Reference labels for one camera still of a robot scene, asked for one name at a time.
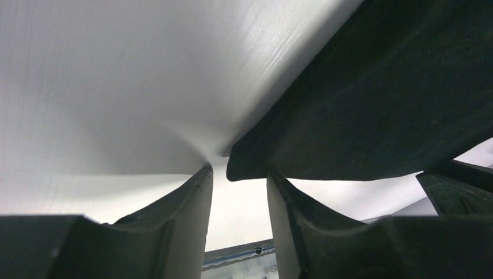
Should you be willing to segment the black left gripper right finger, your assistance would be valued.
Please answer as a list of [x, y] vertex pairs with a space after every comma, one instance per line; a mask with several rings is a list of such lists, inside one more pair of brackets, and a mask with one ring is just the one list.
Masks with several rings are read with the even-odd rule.
[[267, 199], [280, 278], [491, 278], [492, 217], [390, 216], [363, 223], [276, 171]]

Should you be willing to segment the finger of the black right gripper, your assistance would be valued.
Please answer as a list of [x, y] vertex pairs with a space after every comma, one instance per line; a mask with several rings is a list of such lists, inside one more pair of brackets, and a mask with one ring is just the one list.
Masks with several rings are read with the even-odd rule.
[[492, 215], [492, 168], [457, 160], [416, 176], [438, 215]]

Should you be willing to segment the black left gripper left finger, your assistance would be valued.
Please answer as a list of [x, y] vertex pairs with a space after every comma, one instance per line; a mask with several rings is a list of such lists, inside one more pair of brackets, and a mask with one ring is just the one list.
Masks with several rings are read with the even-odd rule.
[[206, 166], [113, 224], [82, 215], [1, 217], [2, 278], [199, 278], [213, 191]]

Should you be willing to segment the black t shirt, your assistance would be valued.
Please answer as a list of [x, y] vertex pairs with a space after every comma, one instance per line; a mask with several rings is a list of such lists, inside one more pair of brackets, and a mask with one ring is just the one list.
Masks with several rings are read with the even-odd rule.
[[400, 177], [492, 137], [492, 2], [364, 1], [232, 147], [230, 181]]

